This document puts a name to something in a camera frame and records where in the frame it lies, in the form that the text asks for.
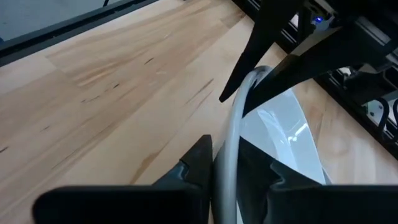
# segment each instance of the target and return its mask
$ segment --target wood grain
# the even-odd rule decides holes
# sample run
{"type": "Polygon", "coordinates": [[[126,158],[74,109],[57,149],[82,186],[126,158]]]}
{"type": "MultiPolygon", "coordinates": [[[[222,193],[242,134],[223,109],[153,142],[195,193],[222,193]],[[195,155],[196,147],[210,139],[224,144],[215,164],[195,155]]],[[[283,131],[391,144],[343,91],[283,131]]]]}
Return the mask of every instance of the wood grain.
{"type": "MultiPolygon", "coordinates": [[[[42,192],[151,184],[202,135],[253,22],[230,0],[160,0],[0,68],[0,223],[42,192]]],[[[276,66],[277,46],[260,64],[276,66]]],[[[295,87],[336,183],[397,183],[397,162],[314,81],[295,87]]]]}

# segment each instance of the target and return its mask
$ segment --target light wood surface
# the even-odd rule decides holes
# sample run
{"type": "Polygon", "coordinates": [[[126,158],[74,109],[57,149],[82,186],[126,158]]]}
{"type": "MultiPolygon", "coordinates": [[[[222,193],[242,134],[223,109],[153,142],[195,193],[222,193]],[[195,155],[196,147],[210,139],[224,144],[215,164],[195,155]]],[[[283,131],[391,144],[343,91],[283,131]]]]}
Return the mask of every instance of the light wood surface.
{"type": "MultiPolygon", "coordinates": [[[[230,0],[159,0],[0,68],[0,223],[42,192],[151,184],[202,134],[253,22],[230,0]]],[[[260,64],[275,66],[277,46],[260,64]]],[[[314,81],[295,87],[335,183],[398,183],[398,166],[314,81]]]]}

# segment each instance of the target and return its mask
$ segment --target wooden table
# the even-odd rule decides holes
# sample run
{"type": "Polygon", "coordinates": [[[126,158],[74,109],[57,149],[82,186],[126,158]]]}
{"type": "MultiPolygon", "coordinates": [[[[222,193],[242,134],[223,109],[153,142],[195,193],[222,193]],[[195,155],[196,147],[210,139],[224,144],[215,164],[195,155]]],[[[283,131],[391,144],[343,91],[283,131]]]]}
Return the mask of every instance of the wooden table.
{"type": "MultiPolygon", "coordinates": [[[[253,22],[230,0],[160,0],[0,68],[0,223],[42,192],[151,184],[202,134],[253,22]]],[[[260,64],[285,53],[274,45],[260,64]]],[[[314,81],[295,87],[335,183],[398,183],[398,166],[314,81]]]]}

